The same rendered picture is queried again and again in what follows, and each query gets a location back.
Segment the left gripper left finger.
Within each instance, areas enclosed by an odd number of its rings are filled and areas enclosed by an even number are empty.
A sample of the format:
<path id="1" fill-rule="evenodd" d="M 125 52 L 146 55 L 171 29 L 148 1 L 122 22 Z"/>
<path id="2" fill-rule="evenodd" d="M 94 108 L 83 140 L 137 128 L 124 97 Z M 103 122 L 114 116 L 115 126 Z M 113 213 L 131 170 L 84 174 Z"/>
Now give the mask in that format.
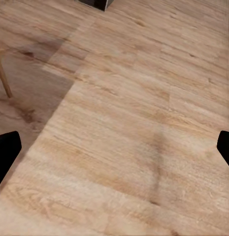
<path id="1" fill-rule="evenodd" d="M 0 184 L 22 149 L 18 131 L 0 135 Z"/>

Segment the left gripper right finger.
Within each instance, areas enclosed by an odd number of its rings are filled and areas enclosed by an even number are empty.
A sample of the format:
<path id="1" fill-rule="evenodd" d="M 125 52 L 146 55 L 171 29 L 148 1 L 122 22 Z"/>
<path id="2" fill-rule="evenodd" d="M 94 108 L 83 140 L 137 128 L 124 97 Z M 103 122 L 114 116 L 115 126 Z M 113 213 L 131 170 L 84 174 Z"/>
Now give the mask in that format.
<path id="1" fill-rule="evenodd" d="M 217 149 L 229 165 L 229 132 L 221 131 L 217 142 Z"/>

